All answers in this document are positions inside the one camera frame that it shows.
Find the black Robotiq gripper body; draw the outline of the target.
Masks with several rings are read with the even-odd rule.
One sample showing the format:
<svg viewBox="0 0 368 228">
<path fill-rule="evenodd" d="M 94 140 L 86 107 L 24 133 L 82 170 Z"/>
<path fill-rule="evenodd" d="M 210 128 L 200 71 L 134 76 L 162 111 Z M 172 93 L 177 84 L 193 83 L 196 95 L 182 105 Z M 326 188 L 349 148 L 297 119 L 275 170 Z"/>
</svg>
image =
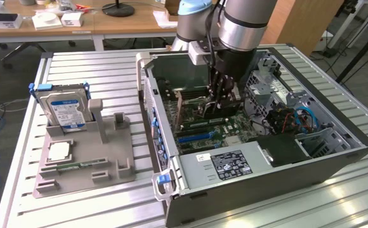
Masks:
<svg viewBox="0 0 368 228">
<path fill-rule="evenodd" d="M 253 57 L 253 49 L 245 52 L 231 49 L 220 50 L 216 54 L 214 69 L 231 78 L 241 78 L 246 73 Z"/>
</svg>

